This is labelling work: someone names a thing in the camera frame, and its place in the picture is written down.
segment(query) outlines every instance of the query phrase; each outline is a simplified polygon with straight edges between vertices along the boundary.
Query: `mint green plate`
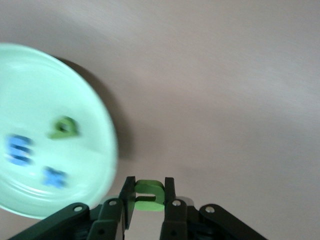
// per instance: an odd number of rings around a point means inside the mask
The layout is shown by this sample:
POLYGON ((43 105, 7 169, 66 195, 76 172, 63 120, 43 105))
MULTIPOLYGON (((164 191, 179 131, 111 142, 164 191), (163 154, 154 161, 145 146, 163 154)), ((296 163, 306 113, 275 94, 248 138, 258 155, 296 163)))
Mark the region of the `mint green plate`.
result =
POLYGON ((116 168, 115 129, 90 85, 50 55, 0 43, 0 207, 36 219, 93 208, 116 168), (51 138, 66 117, 77 134, 51 138))

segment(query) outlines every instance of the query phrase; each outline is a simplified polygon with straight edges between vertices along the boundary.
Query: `plate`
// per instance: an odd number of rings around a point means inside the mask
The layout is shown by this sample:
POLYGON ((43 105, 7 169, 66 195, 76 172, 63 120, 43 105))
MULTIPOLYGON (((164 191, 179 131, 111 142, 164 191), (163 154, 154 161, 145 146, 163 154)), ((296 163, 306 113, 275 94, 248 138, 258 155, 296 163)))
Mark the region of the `plate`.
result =
POLYGON ((74 70, 39 50, 0 44, 0 207, 43 219, 91 209, 117 168, 115 128, 74 70))

